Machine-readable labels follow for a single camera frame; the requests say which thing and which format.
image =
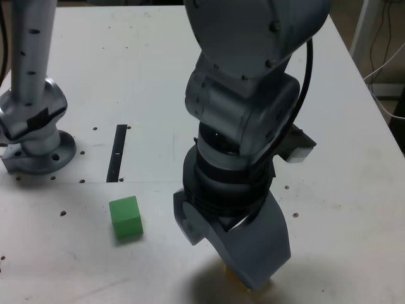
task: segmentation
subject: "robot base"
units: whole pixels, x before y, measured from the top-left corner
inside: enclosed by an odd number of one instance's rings
[[[40,156],[29,156],[22,150],[21,144],[9,144],[3,155],[7,171],[27,174],[48,174],[67,165],[76,154],[74,138],[59,130],[60,144],[50,153]]]

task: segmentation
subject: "green block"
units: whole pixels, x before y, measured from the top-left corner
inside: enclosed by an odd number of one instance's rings
[[[144,233],[137,198],[123,198],[109,202],[109,212],[117,239]]]

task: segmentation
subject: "gray robot arm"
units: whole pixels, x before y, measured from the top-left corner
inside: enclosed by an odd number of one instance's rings
[[[201,123],[184,161],[184,188],[174,194],[175,217],[191,244],[206,238],[251,289],[290,258],[285,219],[269,192],[272,159],[315,145],[293,123],[311,78],[311,38],[329,6],[329,0],[185,0],[202,49],[185,105]],[[299,94],[285,68],[305,42]]]
[[[56,128],[68,107],[47,78],[57,0],[13,0],[11,89],[0,97],[2,161],[9,172],[46,174],[74,157],[73,137]]]

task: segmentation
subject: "black tape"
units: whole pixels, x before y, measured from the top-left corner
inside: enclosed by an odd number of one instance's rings
[[[107,182],[118,182],[121,169],[122,155],[124,152],[127,125],[117,125],[111,158],[107,172]]]

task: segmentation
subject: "table surface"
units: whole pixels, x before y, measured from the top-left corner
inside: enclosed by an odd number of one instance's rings
[[[75,136],[78,153],[59,172],[19,182],[1,166],[0,302],[404,303],[404,157],[331,19],[314,45],[296,125],[318,145],[303,163],[276,157],[271,186],[292,258],[246,293],[210,244],[192,247],[173,217],[198,123],[184,107],[200,52],[184,8],[58,9],[48,74],[68,98],[58,127]],[[300,81],[305,59],[301,48],[288,67]],[[2,92],[9,84],[8,75]],[[125,181],[107,184],[117,124],[132,127]],[[145,233],[120,244],[108,202],[133,195]]]

